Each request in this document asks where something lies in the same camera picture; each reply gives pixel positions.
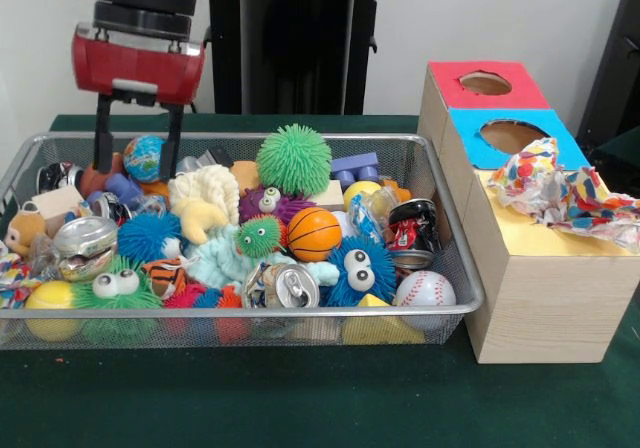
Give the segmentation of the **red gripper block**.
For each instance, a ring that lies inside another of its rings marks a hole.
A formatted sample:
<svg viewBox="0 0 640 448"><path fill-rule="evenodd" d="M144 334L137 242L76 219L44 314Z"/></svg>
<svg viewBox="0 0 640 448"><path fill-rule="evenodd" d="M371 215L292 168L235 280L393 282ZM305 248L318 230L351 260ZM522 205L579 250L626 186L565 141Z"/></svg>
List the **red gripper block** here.
<svg viewBox="0 0 640 448"><path fill-rule="evenodd" d="M168 111L168 137L161 148L160 179L175 176L184 106L199 87L206 50L194 41L153 38L76 25L72 40L72 65L79 89L100 93L97 100L93 167L110 173L113 135L110 110L114 92L132 92L155 98Z"/></svg>

